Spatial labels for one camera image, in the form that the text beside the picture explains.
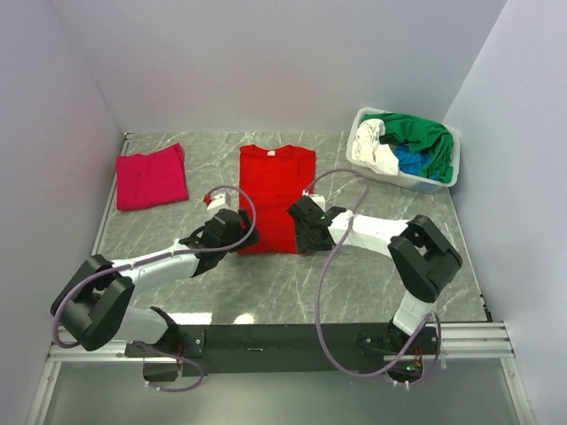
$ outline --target folded red cloth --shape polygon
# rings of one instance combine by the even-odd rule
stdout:
[[[238,253],[298,253],[295,224],[287,209],[314,178],[314,151],[289,144],[272,151],[253,144],[240,148],[240,189],[256,205],[260,242]],[[240,207],[252,216],[243,196],[240,196]]]
[[[189,199],[183,148],[179,143],[149,155],[116,158],[116,207],[143,210]]]

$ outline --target white cloth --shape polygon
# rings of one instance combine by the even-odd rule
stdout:
[[[386,127],[379,119],[366,120],[356,130],[351,156],[378,174],[398,175],[399,161],[389,144],[380,144]]]

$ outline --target red shirt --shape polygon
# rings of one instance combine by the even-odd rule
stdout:
[[[240,253],[297,253],[293,218],[287,209],[314,179],[314,151],[289,144],[274,150],[254,144],[240,148],[240,189],[256,205],[256,228],[260,232],[260,242]],[[243,196],[240,207],[252,217],[252,209]]]

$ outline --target clothing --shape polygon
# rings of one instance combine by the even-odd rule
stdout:
[[[253,144],[240,148],[240,189],[256,205],[260,242],[239,253],[297,253],[295,225],[287,209],[314,179],[314,151],[289,144],[275,150]],[[242,196],[240,207],[252,217],[252,209]]]
[[[362,122],[356,130],[351,156],[355,161],[366,164],[375,173],[398,175],[398,159],[389,145],[380,144],[379,137],[384,135],[385,131],[382,120]]]
[[[400,170],[406,174],[420,175],[422,169],[430,162],[429,154],[421,152],[412,153],[406,144],[397,146],[393,154],[400,162]],[[437,173],[430,179],[437,180]]]
[[[451,182],[453,136],[444,125],[413,115],[392,112],[367,114],[362,121],[372,119],[382,120],[386,125],[386,133],[380,139],[382,143],[407,144],[412,153],[429,152],[431,160],[421,169],[421,177],[431,178],[438,173],[440,182]]]
[[[142,210],[189,199],[183,148],[179,143],[149,155],[116,158],[116,207]]]

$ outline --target blue cloth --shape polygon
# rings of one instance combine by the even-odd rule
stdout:
[[[430,155],[428,153],[417,152],[412,153],[409,151],[409,146],[405,144],[401,144],[398,146],[393,154],[399,161],[400,170],[406,174],[417,175],[419,176],[419,172],[427,166],[431,160]],[[437,180],[439,172],[435,173],[431,180]]]

